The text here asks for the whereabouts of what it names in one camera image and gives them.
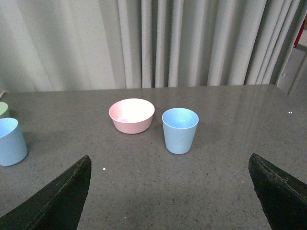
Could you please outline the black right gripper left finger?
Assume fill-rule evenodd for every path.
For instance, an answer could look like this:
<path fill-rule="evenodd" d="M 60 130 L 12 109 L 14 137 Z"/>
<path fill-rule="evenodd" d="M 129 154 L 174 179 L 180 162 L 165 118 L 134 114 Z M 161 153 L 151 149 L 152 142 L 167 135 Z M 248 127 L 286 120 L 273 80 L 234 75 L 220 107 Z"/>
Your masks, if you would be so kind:
<path fill-rule="evenodd" d="M 91 180 L 92 161 L 83 156 L 32 197 L 0 218 L 2 230 L 75 230 Z"/>

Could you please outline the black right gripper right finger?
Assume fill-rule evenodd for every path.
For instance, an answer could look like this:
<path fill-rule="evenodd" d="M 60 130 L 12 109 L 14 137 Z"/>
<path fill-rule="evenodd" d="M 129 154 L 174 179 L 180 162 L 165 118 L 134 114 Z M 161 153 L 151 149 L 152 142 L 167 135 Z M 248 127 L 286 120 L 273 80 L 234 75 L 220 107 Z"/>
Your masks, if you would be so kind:
<path fill-rule="evenodd" d="M 271 229 L 305 230 L 307 185 L 255 153 L 248 170 Z"/>

